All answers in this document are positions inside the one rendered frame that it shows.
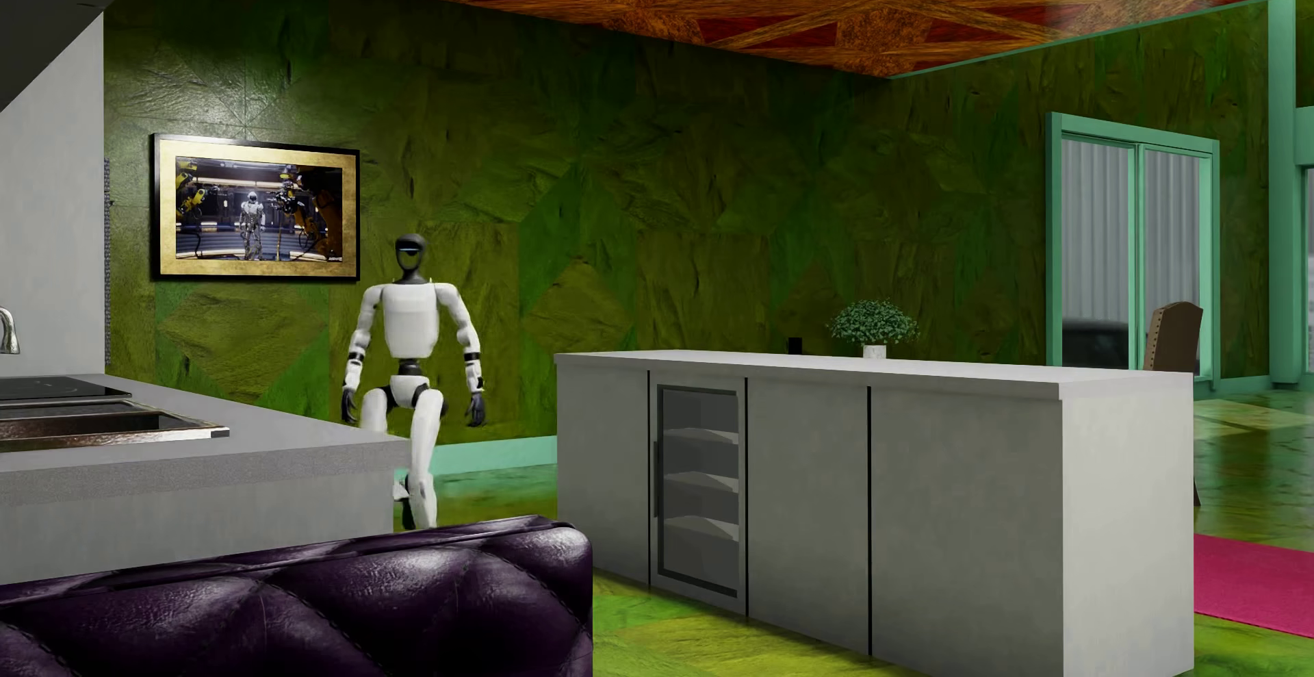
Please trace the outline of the teal framed glass door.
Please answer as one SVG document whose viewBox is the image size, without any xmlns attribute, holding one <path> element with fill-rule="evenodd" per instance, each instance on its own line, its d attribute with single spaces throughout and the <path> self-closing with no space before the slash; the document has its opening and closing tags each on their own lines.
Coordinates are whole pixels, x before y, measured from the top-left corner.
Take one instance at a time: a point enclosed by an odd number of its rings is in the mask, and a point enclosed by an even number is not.
<svg viewBox="0 0 1314 677">
<path fill-rule="evenodd" d="M 1049 113 L 1047 365 L 1139 369 L 1151 315 L 1173 301 L 1204 317 L 1190 362 L 1221 379 L 1221 143 L 1187 133 Z"/>
</svg>

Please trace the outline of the robot leg white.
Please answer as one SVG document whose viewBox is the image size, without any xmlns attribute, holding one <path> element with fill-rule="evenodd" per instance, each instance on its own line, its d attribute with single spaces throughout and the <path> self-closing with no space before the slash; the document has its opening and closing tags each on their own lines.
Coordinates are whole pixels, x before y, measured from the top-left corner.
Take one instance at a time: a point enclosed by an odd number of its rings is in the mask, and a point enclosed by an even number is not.
<svg viewBox="0 0 1314 677">
<path fill-rule="evenodd" d="M 410 425 L 410 467 L 403 484 L 407 497 L 403 500 L 403 528 L 426 530 L 438 527 L 438 494 L 434 480 L 434 450 L 445 411 L 445 398 L 442 390 L 430 386 L 427 380 L 407 377 L 414 393 L 410 402 L 414 414 Z"/>
<path fill-rule="evenodd" d="M 359 427 L 368 432 L 388 432 L 388 415 L 398 406 L 390 383 L 374 386 L 361 400 Z"/>
</svg>

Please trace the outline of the grey island counter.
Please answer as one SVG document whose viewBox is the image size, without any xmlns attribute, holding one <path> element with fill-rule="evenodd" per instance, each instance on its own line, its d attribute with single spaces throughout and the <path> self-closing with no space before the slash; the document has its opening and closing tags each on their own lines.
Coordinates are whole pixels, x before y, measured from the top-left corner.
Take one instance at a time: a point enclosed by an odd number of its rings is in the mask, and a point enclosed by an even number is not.
<svg viewBox="0 0 1314 677">
<path fill-rule="evenodd" d="M 652 372 L 745 381 L 746 611 L 936 677 L 1193 668 L 1193 377 L 558 354 L 557 509 L 649 585 Z"/>
</svg>

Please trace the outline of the robot right leg white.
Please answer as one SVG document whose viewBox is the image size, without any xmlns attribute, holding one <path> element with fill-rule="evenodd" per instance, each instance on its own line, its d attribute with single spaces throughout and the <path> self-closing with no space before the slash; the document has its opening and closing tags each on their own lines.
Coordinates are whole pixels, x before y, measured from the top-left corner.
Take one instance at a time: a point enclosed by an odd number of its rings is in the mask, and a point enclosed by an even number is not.
<svg viewBox="0 0 1314 677">
<path fill-rule="evenodd" d="M 374 386 L 361 400 L 359 427 L 368 432 L 388 432 L 388 415 L 398 406 L 390 383 Z"/>
</svg>

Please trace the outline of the brown upholstered chair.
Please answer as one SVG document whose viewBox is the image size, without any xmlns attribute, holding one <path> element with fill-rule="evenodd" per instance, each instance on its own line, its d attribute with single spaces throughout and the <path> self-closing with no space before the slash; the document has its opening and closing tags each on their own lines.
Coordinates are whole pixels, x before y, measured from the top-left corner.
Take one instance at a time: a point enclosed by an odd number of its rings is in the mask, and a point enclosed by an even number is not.
<svg viewBox="0 0 1314 677">
<path fill-rule="evenodd" d="M 1142 369 L 1194 376 L 1202 317 L 1204 310 L 1194 302 L 1168 302 L 1155 309 L 1148 323 Z"/>
</svg>

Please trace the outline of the black induction cooktop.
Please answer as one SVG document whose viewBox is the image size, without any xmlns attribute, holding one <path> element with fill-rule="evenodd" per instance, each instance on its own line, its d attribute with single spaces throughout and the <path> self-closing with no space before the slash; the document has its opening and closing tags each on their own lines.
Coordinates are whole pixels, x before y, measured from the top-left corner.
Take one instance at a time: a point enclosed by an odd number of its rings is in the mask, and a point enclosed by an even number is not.
<svg viewBox="0 0 1314 677">
<path fill-rule="evenodd" d="M 0 409 L 116 402 L 130 392 L 74 377 L 0 377 Z"/>
</svg>

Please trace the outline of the robot left leg white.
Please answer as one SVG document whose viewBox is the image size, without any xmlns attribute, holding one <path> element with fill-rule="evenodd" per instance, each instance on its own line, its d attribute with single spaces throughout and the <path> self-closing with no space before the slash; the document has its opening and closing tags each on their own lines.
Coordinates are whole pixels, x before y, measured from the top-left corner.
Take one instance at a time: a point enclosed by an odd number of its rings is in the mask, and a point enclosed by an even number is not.
<svg viewBox="0 0 1314 677">
<path fill-rule="evenodd" d="M 410 467 L 403 484 L 407 497 L 403 500 L 403 528 L 426 530 L 438 527 L 438 494 L 434 480 L 434 450 L 445 411 L 445 398 L 442 390 L 430 386 L 427 380 L 407 377 L 414 393 L 410 402 L 414 414 L 410 425 Z"/>
</svg>

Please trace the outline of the small potted green plant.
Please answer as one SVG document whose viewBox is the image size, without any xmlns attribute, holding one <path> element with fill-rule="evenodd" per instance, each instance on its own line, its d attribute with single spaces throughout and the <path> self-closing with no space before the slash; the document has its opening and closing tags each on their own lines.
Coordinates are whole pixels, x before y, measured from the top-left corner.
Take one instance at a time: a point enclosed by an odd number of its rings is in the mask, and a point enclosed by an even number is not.
<svg viewBox="0 0 1314 677">
<path fill-rule="evenodd" d="M 828 323 L 830 337 L 862 347 L 865 359 L 887 359 L 888 347 L 918 338 L 918 323 L 887 298 L 850 302 Z"/>
</svg>

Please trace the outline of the grey sink counter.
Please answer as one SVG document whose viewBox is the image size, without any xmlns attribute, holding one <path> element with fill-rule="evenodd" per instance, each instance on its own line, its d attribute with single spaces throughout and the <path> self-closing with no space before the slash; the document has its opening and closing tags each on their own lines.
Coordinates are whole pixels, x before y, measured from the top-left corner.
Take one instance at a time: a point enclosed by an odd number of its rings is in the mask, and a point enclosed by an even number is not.
<svg viewBox="0 0 1314 677">
<path fill-rule="evenodd" d="M 0 454 L 0 585 L 381 535 L 409 440 L 106 375 L 229 436 Z"/>
</svg>

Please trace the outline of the built-in wine cooler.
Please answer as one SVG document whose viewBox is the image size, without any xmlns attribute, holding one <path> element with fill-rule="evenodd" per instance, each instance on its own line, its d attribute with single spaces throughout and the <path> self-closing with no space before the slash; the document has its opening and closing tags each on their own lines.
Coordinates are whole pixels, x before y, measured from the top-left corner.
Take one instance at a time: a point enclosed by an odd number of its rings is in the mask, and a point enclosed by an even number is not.
<svg viewBox="0 0 1314 677">
<path fill-rule="evenodd" d="M 653 586 L 746 611 L 745 381 L 652 372 Z"/>
</svg>

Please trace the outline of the steel kitchen sink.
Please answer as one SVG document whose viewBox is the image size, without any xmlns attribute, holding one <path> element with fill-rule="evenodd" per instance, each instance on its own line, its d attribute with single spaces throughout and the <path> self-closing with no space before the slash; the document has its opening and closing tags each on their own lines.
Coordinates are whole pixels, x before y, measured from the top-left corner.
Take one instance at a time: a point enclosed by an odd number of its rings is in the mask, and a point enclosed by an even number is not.
<svg viewBox="0 0 1314 677">
<path fill-rule="evenodd" d="M 131 400 L 0 408 L 0 454 L 229 436 L 230 429 Z"/>
</svg>

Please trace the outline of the robot white torso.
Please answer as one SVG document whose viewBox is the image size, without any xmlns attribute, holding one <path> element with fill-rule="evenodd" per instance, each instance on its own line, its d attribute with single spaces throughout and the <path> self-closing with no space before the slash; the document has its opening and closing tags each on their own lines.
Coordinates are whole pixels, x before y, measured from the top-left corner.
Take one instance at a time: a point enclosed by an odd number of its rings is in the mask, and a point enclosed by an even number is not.
<svg viewBox="0 0 1314 677">
<path fill-rule="evenodd" d="M 389 354 L 397 360 L 422 360 L 434 354 L 439 337 L 434 283 L 386 283 L 380 305 Z"/>
</svg>

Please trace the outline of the purple tufted leather sofa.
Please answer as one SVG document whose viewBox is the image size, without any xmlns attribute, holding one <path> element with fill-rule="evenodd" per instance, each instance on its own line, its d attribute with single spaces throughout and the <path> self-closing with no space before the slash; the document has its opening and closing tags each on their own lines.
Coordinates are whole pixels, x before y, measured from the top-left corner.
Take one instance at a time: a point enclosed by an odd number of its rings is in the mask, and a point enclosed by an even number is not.
<svg viewBox="0 0 1314 677">
<path fill-rule="evenodd" d="M 540 515 L 0 586 L 0 677 L 594 677 L 593 551 Z"/>
</svg>

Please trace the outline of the pink floor rug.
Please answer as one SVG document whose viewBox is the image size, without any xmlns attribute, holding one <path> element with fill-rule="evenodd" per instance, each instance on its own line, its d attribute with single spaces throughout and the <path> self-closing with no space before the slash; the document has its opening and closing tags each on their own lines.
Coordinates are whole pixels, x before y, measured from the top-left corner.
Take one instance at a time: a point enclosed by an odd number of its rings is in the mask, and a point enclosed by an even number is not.
<svg viewBox="0 0 1314 677">
<path fill-rule="evenodd" d="M 1194 613 L 1314 639 L 1314 552 L 1194 534 Z"/>
</svg>

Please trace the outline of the gold framed wall picture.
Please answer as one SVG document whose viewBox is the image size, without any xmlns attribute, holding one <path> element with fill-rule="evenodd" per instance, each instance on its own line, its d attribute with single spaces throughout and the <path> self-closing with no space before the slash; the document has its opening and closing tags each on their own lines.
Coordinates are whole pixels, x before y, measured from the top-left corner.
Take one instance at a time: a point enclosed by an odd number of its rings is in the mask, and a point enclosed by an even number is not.
<svg viewBox="0 0 1314 677">
<path fill-rule="evenodd" d="M 359 277 L 356 149 L 154 133 L 160 280 Z"/>
</svg>

